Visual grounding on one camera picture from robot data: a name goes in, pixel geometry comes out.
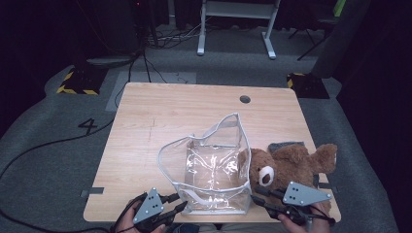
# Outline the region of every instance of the teddy bear muzzle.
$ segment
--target teddy bear muzzle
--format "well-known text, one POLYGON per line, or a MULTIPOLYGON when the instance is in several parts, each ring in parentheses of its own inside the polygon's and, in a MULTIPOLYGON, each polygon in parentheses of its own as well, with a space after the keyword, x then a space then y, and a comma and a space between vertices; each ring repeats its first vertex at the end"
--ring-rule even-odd
POLYGON ((261 186, 269 186, 273 183, 275 171, 272 167, 266 166, 258 172, 258 184, 261 186))

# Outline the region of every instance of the teddy bear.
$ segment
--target teddy bear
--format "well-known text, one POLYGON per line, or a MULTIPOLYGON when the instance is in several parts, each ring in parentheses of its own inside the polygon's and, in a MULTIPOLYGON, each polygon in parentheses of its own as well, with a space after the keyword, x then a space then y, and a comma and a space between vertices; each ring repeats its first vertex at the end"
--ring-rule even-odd
MULTIPOLYGON (((258 185, 272 190, 286 190, 290 182, 314 187, 314 175, 334 171, 336 152, 337 146, 333 144, 322 145, 312 154, 301 144, 290 144, 276 150, 269 147, 269 152, 251 149, 249 177, 252 191, 255 192, 258 185)), ((269 201, 282 205, 282 201, 276 197, 270 197, 269 201)), ((329 211, 330 202, 323 204, 329 211)))

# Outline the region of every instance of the cable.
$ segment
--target cable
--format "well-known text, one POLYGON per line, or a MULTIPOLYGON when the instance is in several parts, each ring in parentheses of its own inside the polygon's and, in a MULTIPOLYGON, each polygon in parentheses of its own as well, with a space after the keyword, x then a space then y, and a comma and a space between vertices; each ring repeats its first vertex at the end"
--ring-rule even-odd
POLYGON ((319 219, 323 219, 326 220, 330 226, 333 226, 336 223, 336 220, 333 217, 329 217, 327 216, 323 211, 319 210, 319 208, 315 207, 315 206, 310 206, 310 208, 313 208, 315 210, 317 210, 319 213, 322 214, 322 216, 320 215, 308 215, 309 217, 314 217, 314 218, 319 218, 319 219))
MULTIPOLYGON (((41 145, 39 145, 39 146, 30 148, 30 149, 28 149, 28 150, 25 150, 24 152, 20 153, 18 156, 16 156, 15 158, 13 158, 12 161, 10 161, 10 162, 6 165, 6 167, 3 169, 3 171, 2 171, 1 174, 0 174, 0 181, 1 181, 1 179, 3 179, 4 174, 5 174, 6 171, 10 168, 10 166, 11 166, 14 162, 16 162, 19 158, 21 158, 22 156, 24 156, 25 154, 27 154, 27 153, 29 153, 29 152, 31 152, 31 151, 33 151, 33 150, 36 150, 36 149, 39 149, 39 148, 43 148, 43 147, 46 147, 46 146, 50 146, 50 145, 53 145, 53 144, 70 142, 70 141, 74 141, 74 140, 78 140, 78 139, 82 139, 82 138, 91 136, 91 135, 93 135, 93 134, 95 134, 95 133, 97 133, 97 132, 105 129, 106 127, 108 127, 110 124, 113 123, 113 121, 114 121, 114 119, 110 120, 110 121, 109 121, 107 124, 105 124, 103 127, 99 128, 99 129, 97 129, 97 130, 95 130, 95 131, 93 131, 93 132, 91 132, 91 133, 89 133, 89 134, 85 134, 85 135, 78 136, 78 137, 74 137, 74 138, 67 138, 67 139, 61 139, 61 140, 51 141, 51 142, 44 143, 44 144, 41 144, 41 145)), ((48 230, 48 229, 45 229, 45 228, 42 228, 42 227, 38 227, 38 226, 35 226, 35 225, 32 225, 32 224, 26 223, 26 222, 21 221, 21 220, 17 220, 17 219, 15 219, 15 218, 11 217, 11 216, 8 216, 6 213, 3 212, 3 210, 1 209, 1 207, 0 207, 0 215, 3 216, 5 219, 8 219, 9 221, 12 221, 12 222, 15 222, 15 223, 18 223, 18 224, 21 224, 21 225, 30 227, 30 228, 32 228, 32 229, 35 229, 35 230, 38 230, 38 231, 42 231, 42 232, 51 232, 51 233, 62 233, 62 232, 78 233, 78 232, 86 232, 86 231, 91 231, 91 230, 100 230, 100 231, 109 232, 107 229, 102 228, 102 227, 89 228, 89 229, 80 230, 80 231, 52 231, 52 230, 48 230)))
POLYGON ((148 73, 148 78, 149 78, 149 83, 152 82, 151 80, 151 73, 149 72, 149 68, 148 68, 148 59, 146 59, 146 53, 143 52, 143 57, 145 59, 145 66, 146 66, 146 72, 148 73))
POLYGON ((121 92, 124 90, 124 88, 126 87, 126 85, 128 83, 131 82, 131 68, 133 67, 134 62, 137 60, 137 57, 130 63, 129 69, 128 69, 128 77, 127 77, 127 82, 124 83, 123 87, 121 88, 121 90, 118 92, 118 94, 115 97, 115 105, 116 108, 119 108, 119 104, 118 104, 118 97, 121 94, 121 92))
MULTIPOLYGON (((176 46, 180 45, 180 44, 181 44, 182 42, 184 42, 184 41, 187 41, 187 40, 189 40, 189 39, 191 39, 191 38, 193 38, 193 37, 195 37, 195 36, 199 36, 199 34, 197 34, 197 35, 189 35, 190 33, 196 31, 196 29, 197 29, 199 26, 200 26, 200 24, 198 24, 197 26, 193 27, 191 30, 187 30, 187 31, 185 31, 185 32, 181 32, 181 33, 175 34, 175 35, 173 35, 173 36, 170 36, 170 34, 172 34, 173 31, 174 31, 174 30, 172 30, 172 31, 169 33, 168 36, 158 37, 158 38, 157 38, 158 41, 163 41, 163 45, 162 45, 162 46, 156 47, 156 46, 154 46, 154 45, 152 45, 152 44, 149 44, 149 48, 158 50, 158 49, 171 49, 171 48, 173 48, 173 47, 176 47, 176 46), (174 40, 178 40, 175 45, 170 46, 170 47, 166 47, 169 43, 174 42, 174 40)), ((148 37, 148 42, 152 42, 152 41, 154 40, 154 39, 151 39, 151 38, 152 38, 152 37, 148 37)))
POLYGON ((123 232, 126 232, 126 231, 128 231, 128 230, 131 230, 131 229, 133 229, 134 228, 134 226, 130 226, 129 228, 126 228, 126 229, 124 229, 124 230, 121 230, 121 231, 119 231, 118 233, 123 233, 123 232))
POLYGON ((152 64, 152 62, 150 62, 149 60, 148 60, 148 58, 146 58, 146 55, 143 53, 143 57, 144 57, 144 59, 145 59, 145 64, 146 64, 146 71, 148 72, 148 76, 150 76, 149 75, 149 68, 148 68, 148 62, 149 62, 149 64, 151 64, 152 65, 152 68, 160 75, 160 78, 164 81, 164 83, 167 83, 167 81, 163 78, 163 76, 160 74, 160 72, 158 72, 157 70, 156 70, 156 68, 154 67, 154 65, 152 64))
POLYGON ((5 219, 7 219, 9 221, 12 221, 14 223, 24 225, 24 226, 29 227, 31 229, 41 231, 41 232, 47 232, 47 233, 80 233, 80 232, 96 231, 96 230, 110 233, 110 231, 108 229, 103 228, 103 227, 91 227, 91 228, 88 228, 88 229, 78 230, 78 231, 53 231, 53 230, 48 230, 48 229, 45 229, 45 228, 42 228, 42 227, 39 227, 39 226, 29 224, 29 223, 24 222, 24 221, 17 220, 15 218, 12 218, 11 216, 8 216, 6 213, 4 213, 1 209, 0 209, 0 216, 3 216, 5 219))

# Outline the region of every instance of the table hole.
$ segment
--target table hole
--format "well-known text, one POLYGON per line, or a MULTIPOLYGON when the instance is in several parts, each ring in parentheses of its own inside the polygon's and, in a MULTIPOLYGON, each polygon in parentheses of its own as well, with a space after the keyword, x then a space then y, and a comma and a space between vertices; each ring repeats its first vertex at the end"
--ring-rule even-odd
POLYGON ((240 102, 244 103, 244 104, 249 104, 251 103, 251 97, 247 96, 247 95, 242 95, 240 96, 240 102))

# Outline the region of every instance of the clear plastic bag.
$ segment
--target clear plastic bag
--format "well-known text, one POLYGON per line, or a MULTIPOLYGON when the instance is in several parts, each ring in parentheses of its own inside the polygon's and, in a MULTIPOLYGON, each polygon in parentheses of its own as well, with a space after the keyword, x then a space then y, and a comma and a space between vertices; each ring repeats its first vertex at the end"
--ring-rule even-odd
POLYGON ((182 214, 244 215, 251 202, 251 150, 238 114, 164 146, 158 166, 183 201, 182 214))

